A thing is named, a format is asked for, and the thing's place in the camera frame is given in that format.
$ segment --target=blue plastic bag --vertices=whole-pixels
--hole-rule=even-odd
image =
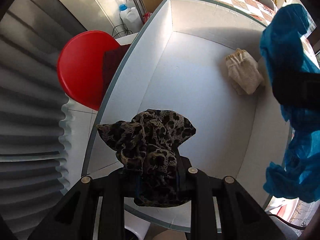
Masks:
[[[301,36],[309,28],[308,15],[300,4],[281,8],[263,31],[260,52],[265,59],[270,81],[276,70],[320,73],[304,54]],[[275,197],[300,198],[305,202],[320,199],[320,111],[281,106],[285,121],[295,129],[284,154],[284,168],[270,163],[263,188]]]

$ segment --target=metal screw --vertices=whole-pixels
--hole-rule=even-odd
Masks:
[[[88,177],[88,176],[82,177],[81,182],[82,182],[82,183],[88,183],[88,182],[90,182],[90,177]]]
[[[235,182],[235,179],[230,176],[225,177],[224,180],[226,181],[226,183],[229,183],[229,184],[232,184]]]
[[[192,173],[192,174],[195,174],[195,173],[198,172],[198,169],[197,169],[197,168],[194,168],[194,167],[190,167],[190,168],[188,169],[188,171],[189,171],[190,173]]]

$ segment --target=patterned cloth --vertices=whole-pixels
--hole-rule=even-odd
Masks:
[[[222,2],[227,4],[228,6],[237,8],[250,16],[254,17],[265,26],[268,26],[272,21],[273,17],[276,15],[276,12],[268,8],[267,6],[263,5],[262,3],[256,0],[215,0],[218,2]],[[309,41],[302,36],[301,42],[303,45],[304,53],[311,59],[311,61],[316,65],[318,62],[316,60],[316,56],[313,52],[312,46]]]
[[[131,122],[99,124],[97,129],[124,168],[139,173],[134,200],[138,206],[173,207],[189,201],[178,198],[177,159],[172,151],[196,133],[187,118],[148,109]]]

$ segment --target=red seat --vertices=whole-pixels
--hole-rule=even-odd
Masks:
[[[62,49],[57,64],[58,78],[65,93],[98,111],[104,96],[103,55],[119,46],[103,31],[87,31],[73,37]]]

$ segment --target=blue bottle cap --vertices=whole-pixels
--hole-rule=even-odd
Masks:
[[[120,9],[120,11],[124,11],[124,10],[127,9],[127,6],[126,6],[125,4],[121,4],[121,5],[119,6],[119,9]]]

